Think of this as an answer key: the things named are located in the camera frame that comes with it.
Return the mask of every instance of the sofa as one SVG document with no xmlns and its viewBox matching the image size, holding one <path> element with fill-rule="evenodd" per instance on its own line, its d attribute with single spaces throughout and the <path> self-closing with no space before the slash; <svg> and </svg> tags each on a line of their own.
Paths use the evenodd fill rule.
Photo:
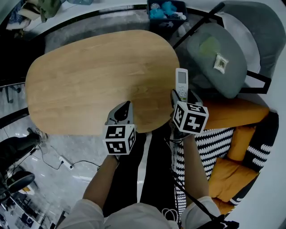
<svg viewBox="0 0 286 229">
<path fill-rule="evenodd" d="M 279 120 L 268 107 L 242 99 L 205 100 L 209 118 L 195 140 L 209 180 L 210 196 L 222 214 L 228 214 L 254 185 L 271 153 Z M 185 179 L 183 143 L 176 144 L 175 170 Z M 176 188 L 181 214 L 185 194 Z"/>
</svg>

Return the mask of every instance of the white cloth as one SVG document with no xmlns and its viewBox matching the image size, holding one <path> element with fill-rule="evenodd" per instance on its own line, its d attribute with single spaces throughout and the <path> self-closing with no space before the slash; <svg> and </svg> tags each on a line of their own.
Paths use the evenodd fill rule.
<svg viewBox="0 0 286 229">
<path fill-rule="evenodd" d="M 215 216 L 220 212 L 209 196 L 198 199 Z M 189 205 L 181 215 L 184 229 L 196 229 L 210 221 L 210 218 L 195 204 Z M 58 229 L 173 229 L 157 208 L 137 203 L 111 214 L 104 222 L 101 208 L 86 199 L 79 200 L 71 214 Z"/>
</svg>

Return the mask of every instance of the white remote control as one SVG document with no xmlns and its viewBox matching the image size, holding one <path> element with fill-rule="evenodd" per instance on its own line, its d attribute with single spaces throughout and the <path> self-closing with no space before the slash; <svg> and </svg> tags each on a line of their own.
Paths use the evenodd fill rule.
<svg viewBox="0 0 286 229">
<path fill-rule="evenodd" d="M 188 102 L 188 70 L 184 68 L 176 68 L 176 91 L 182 102 Z"/>
</svg>

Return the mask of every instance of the oval table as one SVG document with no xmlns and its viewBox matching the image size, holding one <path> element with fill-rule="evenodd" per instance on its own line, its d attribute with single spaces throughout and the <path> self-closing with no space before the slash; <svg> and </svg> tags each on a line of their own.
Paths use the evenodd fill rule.
<svg viewBox="0 0 286 229">
<path fill-rule="evenodd" d="M 160 36 L 144 30 L 80 40 L 37 58 L 26 78 L 32 121 L 48 134 L 100 135 L 108 113 L 130 100 L 138 132 L 170 119 L 179 61 Z"/>
</svg>

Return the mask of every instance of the white sleeve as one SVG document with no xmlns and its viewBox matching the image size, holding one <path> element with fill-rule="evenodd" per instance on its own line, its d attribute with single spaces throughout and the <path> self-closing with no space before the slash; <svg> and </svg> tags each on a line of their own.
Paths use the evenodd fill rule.
<svg viewBox="0 0 286 229">
<path fill-rule="evenodd" d="M 220 216 L 220 211 L 211 197 L 199 198 L 208 211 L 214 216 Z M 205 214 L 195 203 L 191 203 L 181 215 L 182 227 L 184 229 L 197 229 L 210 221 L 210 217 Z"/>
<path fill-rule="evenodd" d="M 81 199 L 58 229 L 102 229 L 103 224 L 101 208 L 90 200 Z"/>
</svg>

